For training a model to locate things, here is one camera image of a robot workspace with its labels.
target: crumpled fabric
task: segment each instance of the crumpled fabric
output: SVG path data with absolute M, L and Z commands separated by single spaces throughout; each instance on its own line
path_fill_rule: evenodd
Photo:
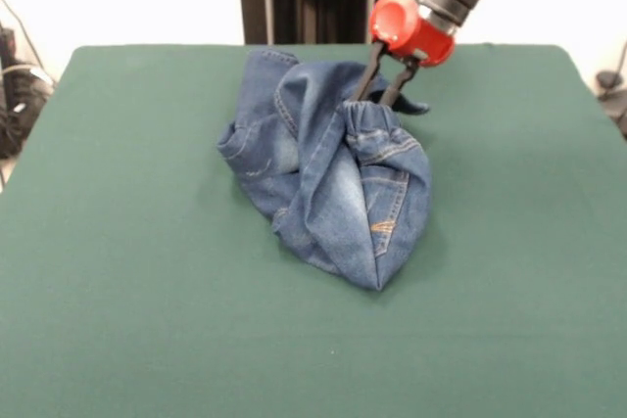
M 237 111 L 217 149 L 271 230 L 300 260 L 381 291 L 407 262 L 430 212 L 431 170 L 400 113 L 373 103 L 375 77 L 351 101 L 365 65 L 305 62 L 273 49 L 248 56 Z

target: green table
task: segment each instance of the green table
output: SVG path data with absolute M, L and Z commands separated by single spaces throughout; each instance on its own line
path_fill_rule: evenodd
M 290 256 L 219 158 L 246 51 L 75 53 L 0 198 L 0 416 L 627 416 L 627 147 L 564 52 L 409 85 L 433 215 L 376 294 Z

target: back pocket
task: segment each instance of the back pocket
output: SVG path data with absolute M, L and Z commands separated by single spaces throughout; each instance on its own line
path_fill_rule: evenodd
M 410 175 L 382 165 L 361 168 L 365 208 L 374 256 L 384 255 L 397 228 Z

